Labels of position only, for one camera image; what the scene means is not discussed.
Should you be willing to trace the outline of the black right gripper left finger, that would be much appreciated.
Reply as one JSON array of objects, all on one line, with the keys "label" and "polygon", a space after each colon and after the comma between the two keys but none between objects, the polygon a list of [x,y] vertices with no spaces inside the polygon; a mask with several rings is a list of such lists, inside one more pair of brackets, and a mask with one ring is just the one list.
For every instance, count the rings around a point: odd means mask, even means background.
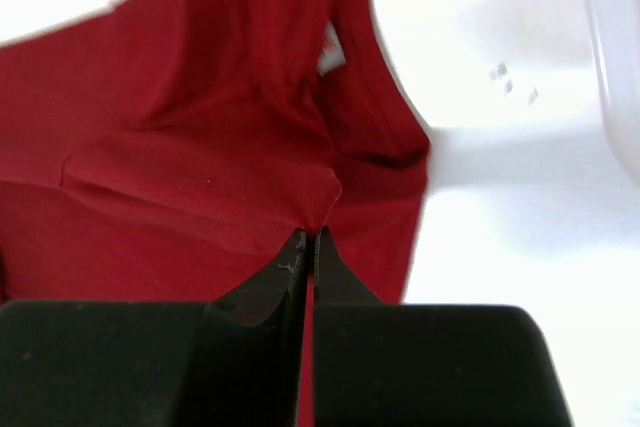
[{"label": "black right gripper left finger", "polygon": [[5,426],[293,426],[306,236],[211,302],[12,301]]}]

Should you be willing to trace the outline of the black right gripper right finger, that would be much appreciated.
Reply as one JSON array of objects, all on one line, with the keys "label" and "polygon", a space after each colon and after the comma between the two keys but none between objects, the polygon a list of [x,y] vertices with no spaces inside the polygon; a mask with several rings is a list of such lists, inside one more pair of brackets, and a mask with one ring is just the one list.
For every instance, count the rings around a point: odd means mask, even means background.
[{"label": "black right gripper right finger", "polygon": [[381,300],[328,229],[314,251],[319,426],[568,426],[544,336],[508,305]]}]

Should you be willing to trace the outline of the dark red t shirt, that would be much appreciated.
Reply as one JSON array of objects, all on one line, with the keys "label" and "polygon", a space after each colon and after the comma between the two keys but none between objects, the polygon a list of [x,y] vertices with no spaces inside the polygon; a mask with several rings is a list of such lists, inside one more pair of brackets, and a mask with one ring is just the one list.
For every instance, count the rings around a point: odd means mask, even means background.
[{"label": "dark red t shirt", "polygon": [[328,227],[398,302],[430,147],[373,0],[121,0],[1,49],[1,299],[211,300]]}]

